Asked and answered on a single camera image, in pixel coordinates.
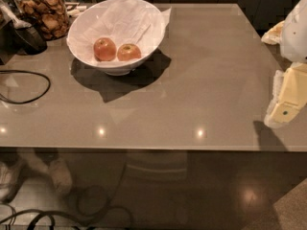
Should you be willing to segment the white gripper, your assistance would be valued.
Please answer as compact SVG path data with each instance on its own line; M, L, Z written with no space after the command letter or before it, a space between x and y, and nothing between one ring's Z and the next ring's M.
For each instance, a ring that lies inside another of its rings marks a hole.
M275 72L272 100L264 119L267 127L280 128L307 104L307 0L300 0L285 21L265 32L261 41L280 43L281 56L293 62L285 72Z

